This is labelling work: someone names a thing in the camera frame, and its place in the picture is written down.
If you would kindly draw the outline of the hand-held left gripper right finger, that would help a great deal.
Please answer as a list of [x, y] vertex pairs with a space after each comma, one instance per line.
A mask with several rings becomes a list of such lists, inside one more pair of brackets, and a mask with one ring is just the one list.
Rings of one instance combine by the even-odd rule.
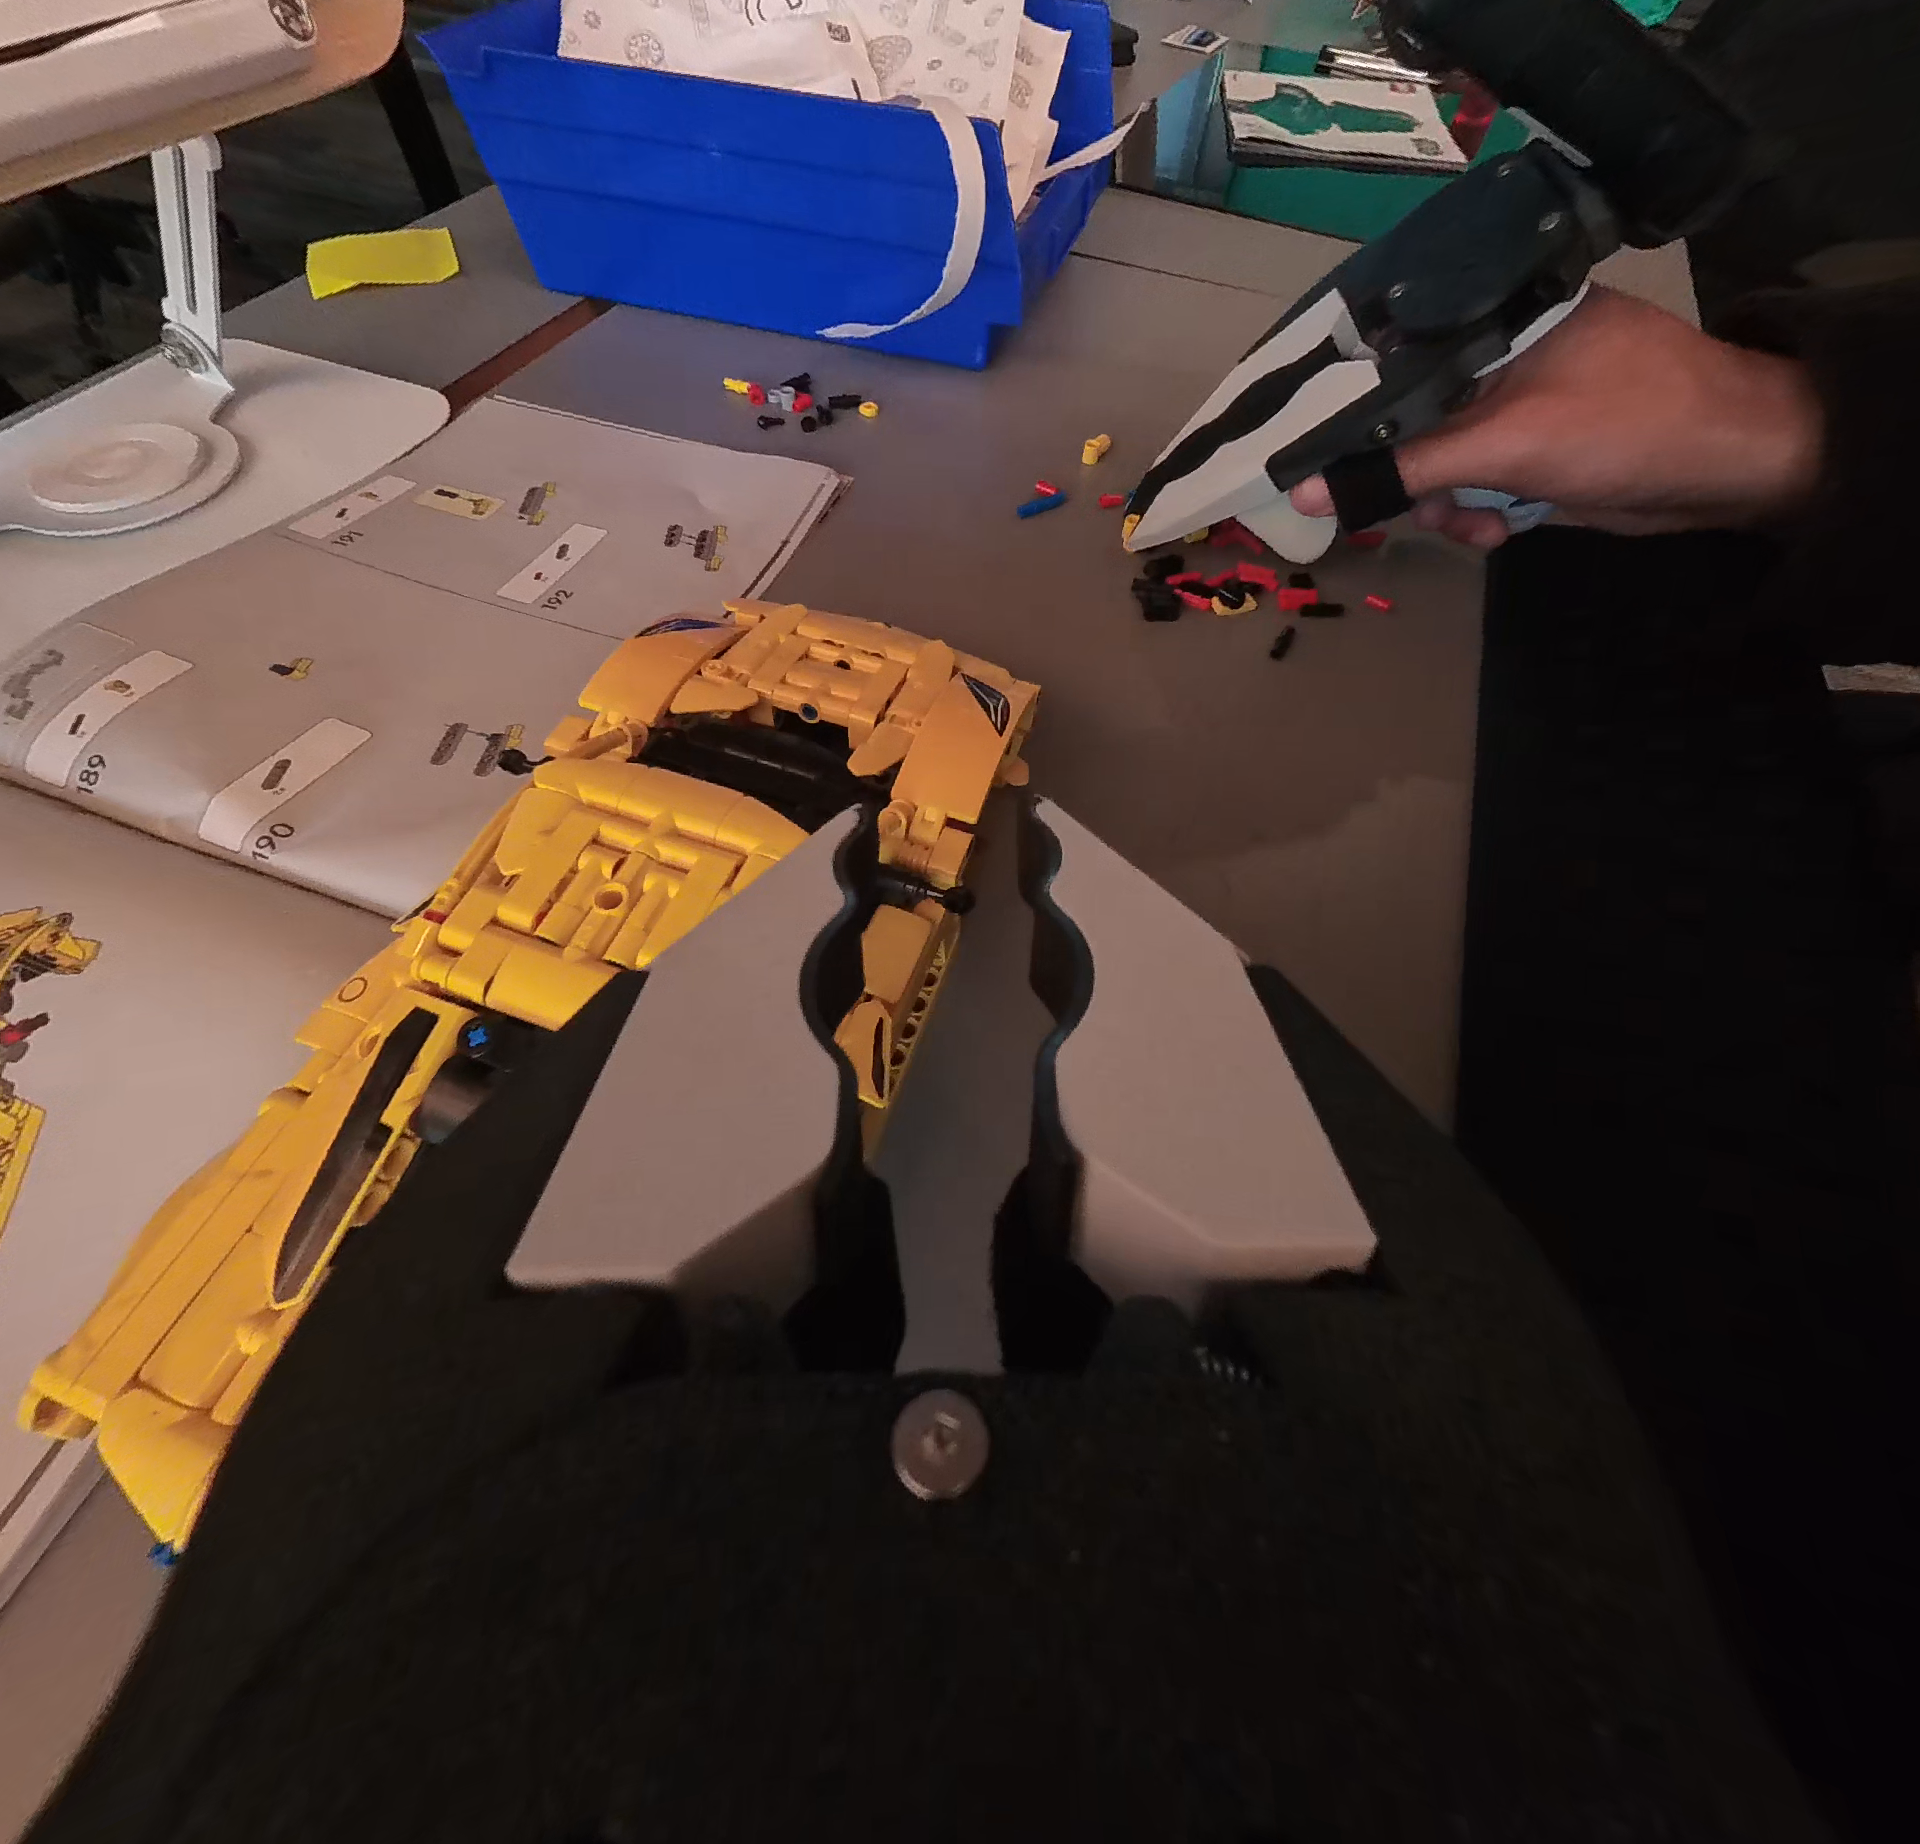
[[1242, 951], [1032, 799], [1032, 1168], [1094, 1285], [1359, 1278], [1376, 1232]]

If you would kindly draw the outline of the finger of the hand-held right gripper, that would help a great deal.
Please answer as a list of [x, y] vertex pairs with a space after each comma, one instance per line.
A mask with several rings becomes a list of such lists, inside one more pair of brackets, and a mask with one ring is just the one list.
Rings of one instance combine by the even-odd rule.
[[1146, 473], [1146, 493], [1236, 488], [1367, 399], [1367, 351], [1348, 298], [1323, 288], [1265, 329]]
[[1125, 499], [1121, 545], [1221, 521], [1271, 548], [1334, 548], [1397, 521], [1397, 419], [1376, 359], [1242, 359]]

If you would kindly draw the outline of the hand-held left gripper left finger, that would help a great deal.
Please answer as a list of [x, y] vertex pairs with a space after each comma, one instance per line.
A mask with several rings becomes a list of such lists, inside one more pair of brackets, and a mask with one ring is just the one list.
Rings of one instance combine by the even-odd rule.
[[868, 875], [875, 811], [848, 805], [641, 977], [511, 1285], [816, 1285], [816, 1196], [854, 1146], [832, 1031]]

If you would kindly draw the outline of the yellow brick toy car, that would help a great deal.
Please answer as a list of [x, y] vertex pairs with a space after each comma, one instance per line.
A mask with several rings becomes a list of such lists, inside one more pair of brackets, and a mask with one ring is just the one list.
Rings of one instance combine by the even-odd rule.
[[433, 898], [307, 1014], [299, 1067], [129, 1232], [22, 1376], [22, 1432], [94, 1447], [176, 1561], [338, 1242], [415, 1148], [616, 969], [655, 968], [854, 805], [878, 805], [884, 902], [832, 1037], [878, 1148], [958, 946], [978, 811], [1021, 781], [1037, 699], [985, 656], [793, 601], [619, 641]]

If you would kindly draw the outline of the person's right forearm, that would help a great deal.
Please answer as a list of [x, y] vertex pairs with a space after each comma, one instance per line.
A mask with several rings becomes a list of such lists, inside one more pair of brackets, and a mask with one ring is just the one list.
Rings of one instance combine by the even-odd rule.
[[1920, 278], [1753, 292], [1712, 333], [1797, 365], [1819, 401], [1815, 487], [1753, 525], [1758, 627], [1819, 664], [1915, 664]]

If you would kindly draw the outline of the grey desk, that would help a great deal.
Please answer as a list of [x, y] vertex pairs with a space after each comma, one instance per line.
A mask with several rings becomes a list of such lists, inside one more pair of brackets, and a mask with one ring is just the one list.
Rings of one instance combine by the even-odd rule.
[[[449, 213], [472, 274], [436, 292], [282, 288], [241, 333], [443, 384], [472, 401], [616, 419], [698, 441], [729, 426], [717, 380], [748, 352], [816, 368], [805, 345], [661, 309], [564, 304], [538, 292], [493, 190]], [[1454, 1112], [1461, 926], [1481, 687], [1481, 561], [1397, 539], [1359, 581], [1397, 611], [1310, 623], [1265, 661], [1265, 623], [1151, 627], [1125, 594], [1111, 521], [1075, 493], [1018, 525], [1032, 481], [1067, 487], [1087, 433], [1135, 475], [1221, 368], [1348, 242], [1105, 190], [1067, 265], [985, 373], [854, 359], [884, 412], [839, 464], [848, 499], [780, 585], [832, 611], [985, 647], [1042, 685], [1032, 784], [1175, 898], [1290, 982], [1438, 1124]], [[884, 1140], [906, 1289], [906, 1369], [992, 1369], [991, 1220], [1021, 1164], [1026, 915], [1014, 853], [985, 853], [985, 898], [927, 1057]], [[153, 1613], [129, 1510], [94, 1488], [5, 1607], [5, 1839], [18, 1839], [87, 1735]]]

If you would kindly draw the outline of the person's right hand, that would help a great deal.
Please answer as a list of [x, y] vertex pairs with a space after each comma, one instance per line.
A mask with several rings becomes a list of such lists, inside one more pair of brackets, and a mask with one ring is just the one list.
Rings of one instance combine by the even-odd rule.
[[1462, 509], [1461, 488], [1541, 499], [1605, 536], [1751, 530], [1815, 493], [1825, 445], [1797, 359], [1590, 292], [1433, 433], [1402, 441], [1397, 473], [1413, 525], [1496, 548], [1505, 513]]

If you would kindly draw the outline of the pile of red black pins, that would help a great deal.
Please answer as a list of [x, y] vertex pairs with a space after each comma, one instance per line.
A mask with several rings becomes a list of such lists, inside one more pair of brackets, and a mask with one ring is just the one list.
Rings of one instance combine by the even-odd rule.
[[1285, 664], [1306, 630], [1340, 627], [1355, 611], [1392, 611], [1386, 594], [1340, 594], [1327, 581], [1340, 557], [1364, 557], [1376, 545], [1376, 536], [1345, 536], [1334, 521], [1281, 530], [1281, 521], [1225, 513], [1139, 548], [1125, 594], [1151, 627], [1195, 617], [1249, 630], [1255, 617], [1271, 617], [1265, 661]]

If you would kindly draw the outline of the green picture card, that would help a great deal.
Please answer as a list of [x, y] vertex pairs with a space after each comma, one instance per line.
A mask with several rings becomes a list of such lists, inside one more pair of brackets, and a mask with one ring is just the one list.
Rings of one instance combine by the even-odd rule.
[[1225, 69], [1219, 81], [1225, 150], [1247, 172], [1461, 173], [1430, 81], [1290, 79]]

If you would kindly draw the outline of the white paper strip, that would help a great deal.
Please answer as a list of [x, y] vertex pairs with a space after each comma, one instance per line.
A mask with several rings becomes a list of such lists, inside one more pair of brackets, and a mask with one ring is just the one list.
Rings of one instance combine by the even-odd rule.
[[[1105, 163], [1131, 141], [1131, 130], [1139, 128], [1139, 115], [1151, 107], [1155, 103], [1139, 103], [1111, 136], [1102, 136], [1102, 141], [1042, 163], [1037, 186], [1073, 178], [1067, 198], [1064, 198], [1064, 220], [1045, 220], [1037, 227], [1042, 278], [1064, 274], [1073, 242], [1090, 221], [1090, 206], [1105, 190], [1105, 178], [1094, 178], [1094, 163]], [[948, 220], [948, 247], [947, 247], [947, 260], [941, 260], [941, 281], [904, 321], [885, 321], [885, 323], [868, 323], [868, 321], [819, 323], [816, 340], [824, 340], [824, 345], [868, 345], [868, 340], [896, 333], [906, 323], [921, 323], [921, 321], [941, 315], [947, 304], [953, 304], [967, 298], [973, 265], [978, 265], [978, 247], [991, 240], [991, 150], [978, 145], [978, 128], [970, 115], [958, 115], [948, 103], [930, 103], [927, 115], [947, 136], [948, 186], [953, 186], [953, 220]]]

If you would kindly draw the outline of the cluster of mixed small pins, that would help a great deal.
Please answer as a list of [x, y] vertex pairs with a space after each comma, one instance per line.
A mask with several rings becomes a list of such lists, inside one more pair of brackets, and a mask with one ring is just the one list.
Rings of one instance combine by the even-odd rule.
[[750, 419], [755, 433], [793, 426], [816, 436], [832, 423], [878, 423], [884, 401], [868, 392], [816, 392], [805, 373], [784, 384], [717, 380], [717, 390]]

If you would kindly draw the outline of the building instruction booklet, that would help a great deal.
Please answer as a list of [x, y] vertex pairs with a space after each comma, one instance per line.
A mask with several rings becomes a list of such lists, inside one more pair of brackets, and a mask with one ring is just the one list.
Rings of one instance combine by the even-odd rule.
[[99, 1483], [30, 1375], [512, 799], [592, 670], [768, 585], [848, 488], [488, 399], [285, 509], [5, 567], [5, 1596]]

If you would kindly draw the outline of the blue plastic bin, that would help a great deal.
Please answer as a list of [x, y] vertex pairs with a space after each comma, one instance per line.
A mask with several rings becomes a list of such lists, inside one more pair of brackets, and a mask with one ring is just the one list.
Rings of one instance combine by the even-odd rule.
[[[1116, 130], [1111, 8], [1026, 0], [1067, 27], [1051, 161]], [[816, 340], [885, 323], [941, 281], [953, 186], [927, 107], [801, 96], [556, 55], [564, 4], [512, 0], [422, 35], [546, 292]], [[999, 128], [991, 240], [953, 304], [864, 351], [985, 368], [1042, 278], [1037, 227], [1073, 178], [1014, 213]]]

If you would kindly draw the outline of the yellow paper scrap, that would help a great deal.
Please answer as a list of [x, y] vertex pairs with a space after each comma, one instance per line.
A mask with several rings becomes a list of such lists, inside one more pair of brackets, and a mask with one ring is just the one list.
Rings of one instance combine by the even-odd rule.
[[338, 234], [307, 247], [312, 300], [350, 292], [415, 292], [462, 278], [449, 227]]

